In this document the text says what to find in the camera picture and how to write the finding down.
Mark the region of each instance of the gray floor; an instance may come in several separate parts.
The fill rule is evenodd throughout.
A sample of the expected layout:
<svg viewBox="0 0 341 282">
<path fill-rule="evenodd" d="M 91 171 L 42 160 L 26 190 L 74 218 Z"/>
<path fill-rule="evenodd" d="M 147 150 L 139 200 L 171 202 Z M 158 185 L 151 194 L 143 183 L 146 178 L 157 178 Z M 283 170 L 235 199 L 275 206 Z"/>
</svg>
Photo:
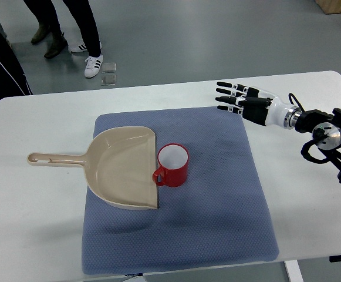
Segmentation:
<svg viewBox="0 0 341 282">
<path fill-rule="evenodd" d="M 69 43 L 80 32 L 54 0 Z M 325 15 L 314 0 L 91 0 L 104 62 L 117 63 L 117 83 L 86 79 L 86 53 L 65 49 L 46 60 L 51 43 L 30 43 L 38 24 L 22 0 L 0 0 L 0 21 L 34 94 L 122 88 L 286 73 L 341 74 L 341 14 Z M 341 263 L 301 260 L 303 279 L 341 281 Z M 148 281 L 287 281 L 281 263 L 183 271 Z"/>
</svg>

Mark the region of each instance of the robotic hand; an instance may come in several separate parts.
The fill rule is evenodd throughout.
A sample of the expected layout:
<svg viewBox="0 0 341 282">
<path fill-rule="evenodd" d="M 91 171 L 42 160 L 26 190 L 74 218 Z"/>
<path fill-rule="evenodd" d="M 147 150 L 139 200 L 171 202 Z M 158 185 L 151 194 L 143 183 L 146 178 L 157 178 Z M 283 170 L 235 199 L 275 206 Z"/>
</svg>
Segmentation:
<svg viewBox="0 0 341 282">
<path fill-rule="evenodd" d="M 286 104 L 262 89 L 227 82 L 217 82 L 217 85 L 220 88 L 216 91 L 227 96 L 216 97 L 216 101 L 229 104 L 217 106 L 218 109 L 237 113 L 258 125 L 277 125 L 284 129 L 294 128 L 300 133 L 311 133 L 312 140 L 304 144 L 302 156 L 313 163 L 332 162 L 340 170 L 337 178 L 341 183 L 341 153 L 337 151 L 341 148 L 341 109 L 335 108 L 332 115 L 319 110 L 305 111 L 292 93 L 289 94 L 290 103 Z M 310 155 L 313 145 L 325 155 L 325 159 L 319 160 Z"/>
</svg>

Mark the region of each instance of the dustpan handle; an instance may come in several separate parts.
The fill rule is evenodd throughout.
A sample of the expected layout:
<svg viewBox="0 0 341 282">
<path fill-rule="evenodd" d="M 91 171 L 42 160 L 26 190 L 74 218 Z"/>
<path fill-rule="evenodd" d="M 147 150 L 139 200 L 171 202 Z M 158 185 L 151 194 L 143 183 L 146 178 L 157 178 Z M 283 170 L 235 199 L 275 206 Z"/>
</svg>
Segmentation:
<svg viewBox="0 0 341 282">
<path fill-rule="evenodd" d="M 84 166 L 85 155 L 57 155 L 47 153 L 31 153 L 27 161 L 32 166 Z"/>
</svg>

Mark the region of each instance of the white sneaker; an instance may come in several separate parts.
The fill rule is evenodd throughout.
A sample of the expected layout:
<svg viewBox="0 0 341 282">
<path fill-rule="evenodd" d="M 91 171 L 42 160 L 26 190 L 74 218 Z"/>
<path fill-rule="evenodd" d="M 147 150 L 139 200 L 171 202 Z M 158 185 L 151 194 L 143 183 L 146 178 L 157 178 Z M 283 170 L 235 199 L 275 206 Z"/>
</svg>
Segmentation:
<svg viewBox="0 0 341 282">
<path fill-rule="evenodd" d="M 83 41 L 69 45 L 69 52 L 70 53 L 81 53 L 84 51 L 88 51 L 88 50 L 87 50 L 87 47 Z"/>
<path fill-rule="evenodd" d="M 86 78 L 92 78 L 97 75 L 100 71 L 100 67 L 103 61 L 104 57 L 102 56 L 102 54 L 97 58 L 89 56 L 86 59 L 87 66 L 86 70 L 84 71 L 84 75 L 86 76 Z"/>
</svg>

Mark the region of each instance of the mug handle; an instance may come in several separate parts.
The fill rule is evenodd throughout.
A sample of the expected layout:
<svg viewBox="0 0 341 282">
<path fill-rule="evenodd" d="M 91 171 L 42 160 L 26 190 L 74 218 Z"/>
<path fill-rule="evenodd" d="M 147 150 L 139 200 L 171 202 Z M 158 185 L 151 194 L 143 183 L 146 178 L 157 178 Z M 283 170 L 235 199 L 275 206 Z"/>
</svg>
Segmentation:
<svg viewBox="0 0 341 282">
<path fill-rule="evenodd" d="M 156 183 L 157 186 L 163 186 L 165 185 L 165 181 L 164 181 L 164 175 L 165 175 L 165 170 L 162 166 L 160 166 L 158 169 L 156 169 L 154 171 L 154 173 L 152 174 L 152 180 L 154 183 Z"/>
</svg>

